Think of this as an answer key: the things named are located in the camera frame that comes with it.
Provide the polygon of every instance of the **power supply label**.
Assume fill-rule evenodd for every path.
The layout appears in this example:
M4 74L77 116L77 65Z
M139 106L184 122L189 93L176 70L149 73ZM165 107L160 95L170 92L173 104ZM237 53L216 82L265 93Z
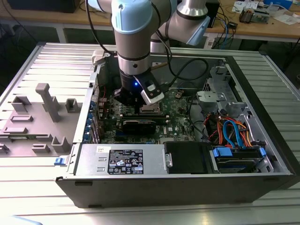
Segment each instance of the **power supply label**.
M144 174L143 150L110 150L108 173Z

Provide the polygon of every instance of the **circuit board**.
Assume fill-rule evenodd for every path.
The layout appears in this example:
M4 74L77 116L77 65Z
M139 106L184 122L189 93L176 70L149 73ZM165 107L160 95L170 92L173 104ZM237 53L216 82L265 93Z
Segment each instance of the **circuit board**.
M105 109L102 110L104 137L101 138L101 143L163 144L166 141L194 141L195 134L186 115L187 97L182 97L181 94L177 90L171 90L165 94L161 102L141 108L139 115L134 114L132 107L124 106L112 96L108 97L103 104ZM153 115L153 121L157 122L155 133L124 135L121 130L124 118L143 120L140 117L143 113Z

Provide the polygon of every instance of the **white sticker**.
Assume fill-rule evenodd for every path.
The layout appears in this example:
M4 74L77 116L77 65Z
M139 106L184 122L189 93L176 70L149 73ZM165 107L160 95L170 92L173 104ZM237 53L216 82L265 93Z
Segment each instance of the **white sticker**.
M110 146L97 146L96 153L109 152L110 149Z

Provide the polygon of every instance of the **slotted metal surface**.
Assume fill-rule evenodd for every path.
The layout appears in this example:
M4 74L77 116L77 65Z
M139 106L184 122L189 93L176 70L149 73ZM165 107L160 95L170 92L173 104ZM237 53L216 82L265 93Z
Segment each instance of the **slotted metal surface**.
M84 86L93 71L90 59L96 49L100 48L72 44L46 44L35 49L18 74L15 88L9 88L11 91L0 97L0 126L10 115L9 101L15 93L29 93L31 101L41 101L33 92L37 82L49 82L58 101L72 97L82 102ZM257 52L195 49L174 49L174 52L233 56L300 160L300 102L292 94L289 82L267 57ZM270 192L252 204L79 209L53 181L56 174L66 170L54 167L54 160L54 157L0 158L0 205L3 206L0 214L20 215L44 225L300 224L300 184Z

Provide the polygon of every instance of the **workbench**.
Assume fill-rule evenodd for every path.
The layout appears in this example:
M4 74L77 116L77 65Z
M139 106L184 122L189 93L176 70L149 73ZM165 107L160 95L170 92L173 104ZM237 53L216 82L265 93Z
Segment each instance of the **workbench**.
M100 47L54 43L37 46L0 97L0 128L13 110L10 103L16 95L42 102L35 92L37 83L49 83L51 95L60 103L67 98L82 103L93 72L94 50ZM172 52L233 56L300 161L300 94L268 56L250 51L179 48ZM54 182L53 178L66 170L54 167L54 161L55 157L0 157L0 215L19 215L44 225L300 223L300 183L288 190L272 191L251 204L80 209Z
M234 35L235 39L296 42L300 37L300 28L297 23L287 25L273 18L270 18L268 24L240 23L239 14L232 12L235 1L220 0L220 2L224 13L229 20L238 24L238 28ZM1 4L2 3L0 2L0 22L10 26L17 25L18 23L11 18ZM6 3L6 6L22 25L54 27L61 43L68 42L64 32L65 28L90 29L86 12L79 8L73 14L68 14L59 12L12 10L8 3ZM300 7L292 5L291 10L300 11ZM113 30L108 15L104 13L91 13L91 18L96 30ZM213 28L208 28L206 30L205 36L207 36L207 40L204 48L211 48L214 39L220 37L223 32L224 28L221 26L220 21L216 21Z

